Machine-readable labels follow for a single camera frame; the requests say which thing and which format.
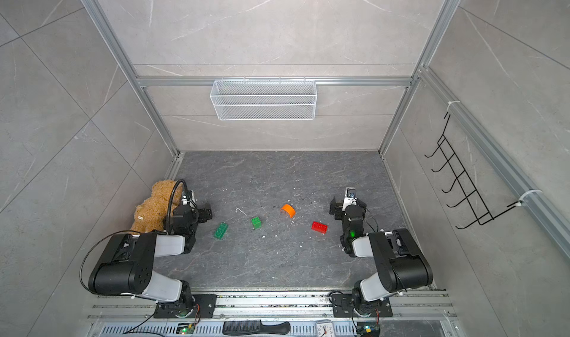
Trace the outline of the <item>long green lego brick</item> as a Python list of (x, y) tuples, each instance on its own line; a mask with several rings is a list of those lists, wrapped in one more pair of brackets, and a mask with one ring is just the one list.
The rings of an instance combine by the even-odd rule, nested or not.
[(225, 234), (227, 233), (228, 228), (229, 228), (229, 225), (227, 223), (224, 223), (224, 222), (220, 223), (219, 226), (216, 228), (213, 236), (216, 239), (221, 240), (225, 236)]

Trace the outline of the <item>red lego brick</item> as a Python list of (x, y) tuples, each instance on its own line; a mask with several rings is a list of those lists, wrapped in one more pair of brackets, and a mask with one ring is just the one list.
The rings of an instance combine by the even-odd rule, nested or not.
[(325, 235), (328, 231), (328, 225), (322, 224), (322, 223), (317, 222), (317, 221), (313, 221), (313, 223), (311, 225), (311, 229), (315, 232), (318, 232), (318, 233)]

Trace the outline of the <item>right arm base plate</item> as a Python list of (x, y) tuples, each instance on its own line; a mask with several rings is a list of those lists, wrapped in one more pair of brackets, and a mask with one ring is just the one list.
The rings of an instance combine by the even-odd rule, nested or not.
[(341, 317), (390, 318), (393, 310), (388, 300), (364, 301), (352, 294), (333, 291), (328, 294), (333, 315)]

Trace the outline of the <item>small green lego brick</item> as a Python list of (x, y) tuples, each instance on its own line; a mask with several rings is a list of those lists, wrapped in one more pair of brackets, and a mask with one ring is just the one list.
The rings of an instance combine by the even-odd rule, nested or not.
[(259, 218), (259, 217), (252, 218), (251, 223), (252, 223), (254, 230), (257, 230), (257, 229), (261, 228), (261, 226), (262, 226), (261, 218)]

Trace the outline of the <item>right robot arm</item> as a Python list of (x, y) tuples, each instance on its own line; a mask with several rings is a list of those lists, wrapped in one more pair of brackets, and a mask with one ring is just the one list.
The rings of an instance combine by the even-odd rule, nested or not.
[(433, 283), (433, 271), (417, 242), (405, 228), (365, 232), (368, 207), (346, 188), (341, 202), (330, 203), (330, 214), (342, 223), (341, 247), (352, 258), (372, 258), (376, 272), (356, 283), (351, 292), (355, 309), (387, 301), (392, 295)]

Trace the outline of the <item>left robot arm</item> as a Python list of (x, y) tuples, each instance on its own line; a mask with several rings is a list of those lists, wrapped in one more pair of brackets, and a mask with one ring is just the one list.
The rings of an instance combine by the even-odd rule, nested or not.
[(198, 207), (193, 194), (184, 193), (182, 204), (166, 218), (166, 232), (131, 231), (110, 236), (86, 288), (95, 295), (130, 295), (193, 308), (195, 299), (189, 283), (154, 271), (154, 260), (189, 254), (196, 243), (198, 225), (211, 219), (209, 203)]

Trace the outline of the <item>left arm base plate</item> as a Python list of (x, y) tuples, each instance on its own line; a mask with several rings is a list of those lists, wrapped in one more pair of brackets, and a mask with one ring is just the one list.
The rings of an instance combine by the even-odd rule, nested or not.
[(197, 316), (210, 319), (214, 316), (218, 296), (215, 294), (198, 294), (186, 301), (158, 303), (154, 311), (155, 319), (191, 319)]

